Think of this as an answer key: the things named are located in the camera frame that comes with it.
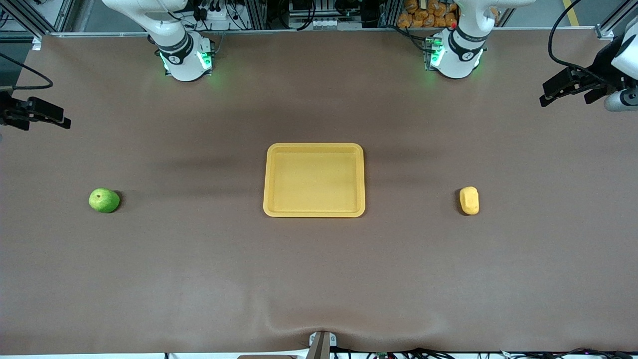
table surface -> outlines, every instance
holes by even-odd
[[[636,114],[541,108],[562,69],[547,34],[494,32],[463,80],[396,33],[227,36],[192,83],[145,38],[46,38],[27,64],[54,88],[15,96],[73,126],[2,129],[0,353],[295,349],[315,330],[365,351],[638,349]],[[275,142],[360,144],[365,214],[267,217]],[[97,187],[122,208],[90,209]]]

yellow tray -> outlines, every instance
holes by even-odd
[[[263,211],[271,217],[359,217],[366,210],[363,149],[356,143],[275,143]]]

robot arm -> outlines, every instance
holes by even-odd
[[[102,0],[142,26],[160,49],[167,74],[180,81],[193,81],[212,70],[211,41],[187,31],[179,20],[168,16],[183,9],[188,0]]]
[[[556,99],[585,92],[585,103],[607,96],[608,111],[638,110],[638,17],[625,34],[598,52],[594,62],[584,72],[568,66],[543,84],[540,105],[545,107]]]
[[[434,37],[441,38],[440,53],[430,66],[444,76],[461,79],[479,64],[483,44],[494,28],[493,6],[518,8],[536,0],[456,0],[461,18],[454,29],[444,29]]]

